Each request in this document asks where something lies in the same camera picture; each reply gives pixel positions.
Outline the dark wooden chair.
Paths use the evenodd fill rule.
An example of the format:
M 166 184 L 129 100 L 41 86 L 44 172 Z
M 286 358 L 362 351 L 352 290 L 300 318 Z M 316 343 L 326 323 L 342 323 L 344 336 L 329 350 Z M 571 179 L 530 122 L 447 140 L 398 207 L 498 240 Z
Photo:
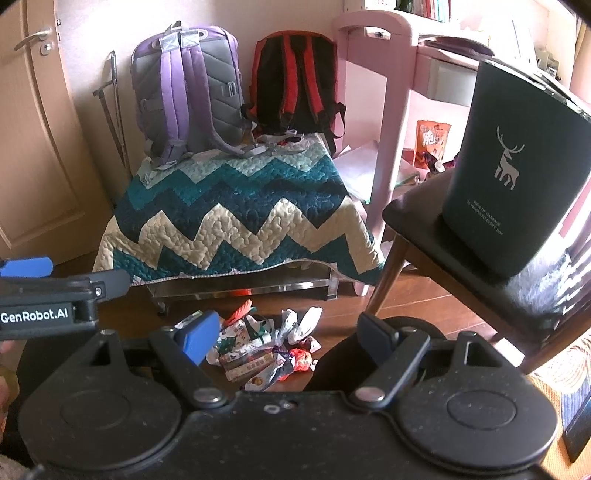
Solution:
M 590 330 L 590 242 L 568 244 L 554 233 L 521 272 L 503 279 L 444 222 L 451 180 L 440 174 L 384 209 L 396 236 L 367 311 L 380 311 L 410 263 L 518 348 L 521 370 L 531 373 Z

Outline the grey folding cane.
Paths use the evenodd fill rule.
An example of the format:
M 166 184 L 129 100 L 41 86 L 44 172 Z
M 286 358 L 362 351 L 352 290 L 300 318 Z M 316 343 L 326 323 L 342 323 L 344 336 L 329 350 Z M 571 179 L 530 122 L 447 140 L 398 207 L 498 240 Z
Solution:
M 118 85 L 118 60 L 116 52 L 111 50 L 105 60 L 107 77 L 103 83 L 92 92 L 98 99 L 106 120 L 113 144 L 128 178 L 132 177 L 130 159 L 127 149 L 122 110 Z

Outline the dark green deer trash bin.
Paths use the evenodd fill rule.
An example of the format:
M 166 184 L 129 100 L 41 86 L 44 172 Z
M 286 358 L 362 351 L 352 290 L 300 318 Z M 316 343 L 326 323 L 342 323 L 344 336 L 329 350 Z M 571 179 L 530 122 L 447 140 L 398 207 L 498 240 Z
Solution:
M 541 71 L 480 62 L 442 215 L 482 263 L 523 270 L 589 176 L 589 108 Z

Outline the Christmas print gift bag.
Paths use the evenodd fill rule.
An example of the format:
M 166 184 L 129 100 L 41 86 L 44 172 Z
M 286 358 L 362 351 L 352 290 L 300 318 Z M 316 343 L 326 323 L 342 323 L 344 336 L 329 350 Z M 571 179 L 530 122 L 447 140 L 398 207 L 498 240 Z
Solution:
M 250 315 L 237 320 L 219 332 L 205 361 L 229 370 L 242 365 L 260 352 L 273 347 L 273 327 L 267 321 L 257 321 Z

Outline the black red backpack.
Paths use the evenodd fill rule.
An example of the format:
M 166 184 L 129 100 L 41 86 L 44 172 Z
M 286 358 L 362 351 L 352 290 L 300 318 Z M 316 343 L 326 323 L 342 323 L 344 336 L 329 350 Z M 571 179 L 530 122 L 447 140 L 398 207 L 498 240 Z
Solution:
M 332 39 L 311 31 L 277 31 L 256 43 L 242 115 L 256 123 L 259 134 L 321 133 L 335 154 L 335 119 L 346 114 L 337 87 Z

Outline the beige wooden door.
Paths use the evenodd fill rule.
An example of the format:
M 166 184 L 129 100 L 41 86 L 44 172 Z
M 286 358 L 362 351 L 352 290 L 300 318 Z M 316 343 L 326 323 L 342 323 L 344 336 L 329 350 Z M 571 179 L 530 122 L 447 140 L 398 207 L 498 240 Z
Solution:
M 50 55 L 38 44 L 13 50 L 48 27 Z M 1 15 L 1 255 L 86 255 L 111 215 L 65 80 L 55 4 L 16 1 Z

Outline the metal bed frame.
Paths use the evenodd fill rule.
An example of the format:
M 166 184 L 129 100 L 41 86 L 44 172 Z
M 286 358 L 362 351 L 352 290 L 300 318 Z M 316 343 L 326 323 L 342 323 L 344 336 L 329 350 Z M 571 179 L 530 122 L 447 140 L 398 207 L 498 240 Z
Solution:
M 325 299 L 338 296 L 339 275 L 330 266 L 294 263 L 254 273 L 209 278 L 178 278 L 147 284 L 159 315 L 167 315 L 172 303 L 226 297 L 325 289 Z

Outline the orange snack bag under desk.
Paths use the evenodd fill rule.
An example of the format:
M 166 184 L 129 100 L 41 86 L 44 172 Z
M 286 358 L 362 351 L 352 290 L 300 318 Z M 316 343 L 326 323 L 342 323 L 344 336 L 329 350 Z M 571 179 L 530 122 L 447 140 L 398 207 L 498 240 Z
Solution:
M 451 124 L 418 120 L 413 165 L 419 169 L 436 171 L 443 164 Z

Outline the pink study desk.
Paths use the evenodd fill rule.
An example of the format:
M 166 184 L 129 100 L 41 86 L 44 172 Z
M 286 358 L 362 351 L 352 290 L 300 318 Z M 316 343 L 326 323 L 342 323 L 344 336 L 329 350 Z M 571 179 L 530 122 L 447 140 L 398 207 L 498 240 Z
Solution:
M 374 242 L 380 244 L 386 228 L 382 212 L 405 181 L 399 170 L 411 94 L 468 109 L 478 66 L 487 56 L 469 40 L 442 32 L 435 21 L 408 13 L 348 11 L 335 18 L 332 29 L 339 100 L 358 99 L 370 91 L 368 85 L 349 78 L 350 66 L 385 81 L 379 139 L 356 148 L 342 147 L 335 157 L 339 175 L 359 202 Z

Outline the red snack wrapper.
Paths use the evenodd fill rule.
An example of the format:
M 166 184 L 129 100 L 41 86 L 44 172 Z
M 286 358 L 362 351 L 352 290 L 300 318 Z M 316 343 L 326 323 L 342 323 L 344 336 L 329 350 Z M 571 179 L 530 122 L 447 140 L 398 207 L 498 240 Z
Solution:
M 317 362 L 312 358 L 311 352 L 301 348 L 290 350 L 290 363 L 294 372 L 314 371 Z

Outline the purple grey backpack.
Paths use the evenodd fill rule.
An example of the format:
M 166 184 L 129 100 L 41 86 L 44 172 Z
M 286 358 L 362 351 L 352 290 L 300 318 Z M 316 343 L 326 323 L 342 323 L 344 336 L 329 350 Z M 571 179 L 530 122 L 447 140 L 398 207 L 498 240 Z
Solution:
M 135 47 L 130 71 L 137 124 L 154 168 L 211 149 L 238 158 L 266 152 L 242 114 L 238 40 L 223 28 L 177 21 Z

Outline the teal cream zigzag quilt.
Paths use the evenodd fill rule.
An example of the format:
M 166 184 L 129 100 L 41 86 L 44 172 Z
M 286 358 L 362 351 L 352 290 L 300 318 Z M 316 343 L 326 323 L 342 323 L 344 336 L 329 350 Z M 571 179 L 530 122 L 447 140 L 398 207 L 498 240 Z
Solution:
M 144 160 L 116 205 L 94 271 L 138 285 L 318 262 L 377 284 L 385 262 L 322 136 L 236 158 L 200 152 L 165 170 Z

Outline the white tissue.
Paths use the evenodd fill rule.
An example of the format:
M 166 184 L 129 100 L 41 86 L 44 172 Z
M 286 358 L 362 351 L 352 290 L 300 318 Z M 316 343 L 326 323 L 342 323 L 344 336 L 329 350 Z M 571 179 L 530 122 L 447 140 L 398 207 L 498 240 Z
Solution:
M 321 317 L 322 308 L 317 306 L 308 308 L 302 315 L 291 309 L 281 311 L 281 323 L 276 330 L 276 340 L 280 344 L 300 343 L 315 331 Z

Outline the brown text snack wrapper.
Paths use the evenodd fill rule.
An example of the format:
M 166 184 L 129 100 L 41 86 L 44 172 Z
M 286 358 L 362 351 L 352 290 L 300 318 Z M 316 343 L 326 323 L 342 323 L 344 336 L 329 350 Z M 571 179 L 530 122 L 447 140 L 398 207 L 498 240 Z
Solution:
M 273 352 L 263 354 L 256 359 L 247 361 L 245 364 L 229 369 L 224 373 L 225 378 L 229 382 L 245 381 L 272 365 L 276 361 L 276 357 L 277 354 Z

